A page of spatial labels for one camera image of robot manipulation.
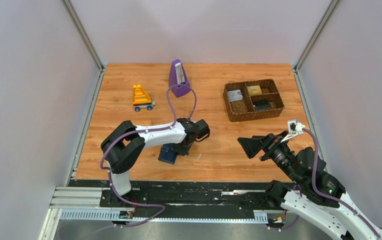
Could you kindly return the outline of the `blue leather card holder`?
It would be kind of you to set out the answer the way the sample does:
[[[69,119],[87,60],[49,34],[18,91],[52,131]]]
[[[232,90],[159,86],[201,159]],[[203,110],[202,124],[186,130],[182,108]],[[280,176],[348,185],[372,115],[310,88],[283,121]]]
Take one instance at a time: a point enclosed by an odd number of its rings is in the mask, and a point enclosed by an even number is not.
[[[158,160],[168,164],[174,164],[178,153],[174,150],[174,143],[163,144],[160,148]]]

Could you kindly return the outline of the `white silver card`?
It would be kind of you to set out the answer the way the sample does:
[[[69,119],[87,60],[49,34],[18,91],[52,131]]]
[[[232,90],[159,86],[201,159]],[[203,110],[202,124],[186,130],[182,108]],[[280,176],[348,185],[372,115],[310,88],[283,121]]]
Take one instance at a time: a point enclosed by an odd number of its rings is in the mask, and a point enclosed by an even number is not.
[[[240,89],[229,90],[226,93],[227,93],[228,101],[230,103],[240,101],[243,99],[243,93]]]

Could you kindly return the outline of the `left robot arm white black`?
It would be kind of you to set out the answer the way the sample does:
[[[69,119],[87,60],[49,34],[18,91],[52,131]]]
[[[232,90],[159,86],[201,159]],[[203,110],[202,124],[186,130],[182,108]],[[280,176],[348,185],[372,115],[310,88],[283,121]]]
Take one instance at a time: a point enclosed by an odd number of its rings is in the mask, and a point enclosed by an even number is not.
[[[130,120],[122,122],[100,145],[103,152],[101,168],[108,171],[113,200],[119,206],[128,206],[132,201],[130,169],[143,150],[160,146],[158,159],[174,164],[177,156],[187,156],[195,142],[210,136],[205,120],[187,118],[160,125],[134,125]]]

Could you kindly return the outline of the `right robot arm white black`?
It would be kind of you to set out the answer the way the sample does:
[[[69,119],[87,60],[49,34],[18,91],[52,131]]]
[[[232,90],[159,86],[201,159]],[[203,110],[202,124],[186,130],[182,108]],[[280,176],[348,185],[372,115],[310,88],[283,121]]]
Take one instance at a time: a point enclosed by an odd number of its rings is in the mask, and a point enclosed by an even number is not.
[[[296,133],[303,132],[312,137],[315,147],[298,153],[288,147],[291,133],[287,130],[278,135],[237,139],[248,158],[262,151],[261,161],[272,160],[300,188],[295,192],[283,182],[272,180],[265,191],[265,204],[296,213],[334,240],[382,240],[382,228],[373,224],[340,181],[325,171],[316,136],[307,128]]]

